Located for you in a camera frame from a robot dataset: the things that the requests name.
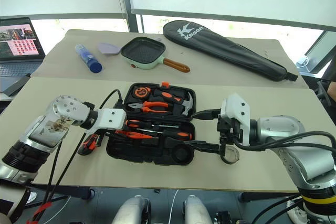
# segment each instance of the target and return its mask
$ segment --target tape measure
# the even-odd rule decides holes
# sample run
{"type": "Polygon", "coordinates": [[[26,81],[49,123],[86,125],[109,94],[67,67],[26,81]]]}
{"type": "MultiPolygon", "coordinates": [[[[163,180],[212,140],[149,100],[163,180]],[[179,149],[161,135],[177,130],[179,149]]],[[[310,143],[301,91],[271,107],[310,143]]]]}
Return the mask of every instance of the tape measure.
{"type": "Polygon", "coordinates": [[[149,87],[138,87],[134,91],[134,96],[139,99],[145,99],[150,95],[151,89],[149,87]]]}

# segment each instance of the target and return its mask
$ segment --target pliers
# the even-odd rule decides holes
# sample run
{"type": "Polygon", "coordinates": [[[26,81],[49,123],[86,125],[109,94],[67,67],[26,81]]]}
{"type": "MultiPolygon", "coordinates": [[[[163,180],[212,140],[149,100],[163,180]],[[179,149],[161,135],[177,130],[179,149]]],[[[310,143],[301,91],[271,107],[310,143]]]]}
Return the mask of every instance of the pliers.
{"type": "Polygon", "coordinates": [[[150,107],[160,106],[168,108],[171,104],[166,102],[143,102],[143,103],[131,103],[128,104],[133,109],[141,109],[143,112],[156,112],[156,113],[168,113],[167,110],[152,110],[150,107]]]}

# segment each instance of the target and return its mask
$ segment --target laptop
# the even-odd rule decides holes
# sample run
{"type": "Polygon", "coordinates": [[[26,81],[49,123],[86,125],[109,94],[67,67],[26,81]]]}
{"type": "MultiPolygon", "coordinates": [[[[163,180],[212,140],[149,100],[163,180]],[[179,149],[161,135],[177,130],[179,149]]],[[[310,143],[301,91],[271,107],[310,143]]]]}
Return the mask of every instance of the laptop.
{"type": "Polygon", "coordinates": [[[44,57],[28,17],[0,19],[0,92],[33,73],[44,57]]]}

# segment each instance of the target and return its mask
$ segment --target laptop keyboard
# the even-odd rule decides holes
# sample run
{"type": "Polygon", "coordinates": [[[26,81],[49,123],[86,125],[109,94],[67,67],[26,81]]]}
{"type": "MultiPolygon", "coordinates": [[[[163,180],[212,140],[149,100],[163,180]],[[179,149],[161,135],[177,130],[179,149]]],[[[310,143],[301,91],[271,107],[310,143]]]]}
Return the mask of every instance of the laptop keyboard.
{"type": "Polygon", "coordinates": [[[14,63],[0,65],[0,77],[6,76],[25,76],[28,73],[33,73],[41,63],[14,63]]]}

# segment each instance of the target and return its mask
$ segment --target robotic arm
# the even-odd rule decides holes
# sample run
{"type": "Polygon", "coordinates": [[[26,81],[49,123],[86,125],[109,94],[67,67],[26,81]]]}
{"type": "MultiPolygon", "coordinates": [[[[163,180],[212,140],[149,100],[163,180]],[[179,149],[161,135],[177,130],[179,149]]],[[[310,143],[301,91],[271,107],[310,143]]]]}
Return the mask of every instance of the robotic arm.
{"type": "MultiPolygon", "coordinates": [[[[80,126],[92,134],[99,129],[121,129],[125,117],[123,109],[94,110],[93,104],[82,103],[68,95],[56,98],[46,114],[27,128],[0,161],[0,201],[9,202],[0,212],[11,217],[11,221],[15,220],[14,210],[26,202],[27,194],[21,193],[14,198],[9,192],[18,189],[27,192],[18,184],[34,180],[38,169],[65,138],[71,125],[80,126]]],[[[331,152],[312,147],[270,146],[272,142],[304,133],[300,121],[284,115],[251,120],[249,105],[237,94],[224,100],[220,110],[197,112],[193,117],[201,120],[217,118],[220,144],[204,141],[187,141],[185,144],[199,151],[217,153],[229,164],[238,160],[227,160],[226,150],[232,150],[233,145],[251,151],[259,151],[258,147],[265,145],[272,147],[301,193],[310,223],[336,223],[336,167],[331,152]]],[[[295,140],[295,143],[307,142],[317,141],[314,137],[295,140]]]]}
{"type": "Polygon", "coordinates": [[[61,95],[48,106],[19,137],[0,160],[0,215],[18,218],[16,209],[24,206],[29,193],[25,186],[38,174],[38,169],[67,135],[71,125],[92,134],[99,129],[118,130],[124,125],[123,109],[98,109],[70,95],[61,95]]]}
{"type": "MultiPolygon", "coordinates": [[[[219,145],[193,141],[190,145],[195,149],[217,153],[225,161],[227,145],[235,144],[243,150],[260,151],[258,146],[268,144],[281,159],[288,175],[301,193],[310,223],[336,223],[336,166],[332,153],[313,147],[270,146],[276,140],[304,133],[305,128],[299,120],[284,115],[260,118],[257,121],[250,120],[250,108],[237,94],[230,95],[224,100],[220,110],[197,112],[193,118],[201,120],[217,118],[217,131],[220,132],[219,145]]],[[[308,136],[290,141],[294,142],[318,141],[315,137],[308,136]]]]}

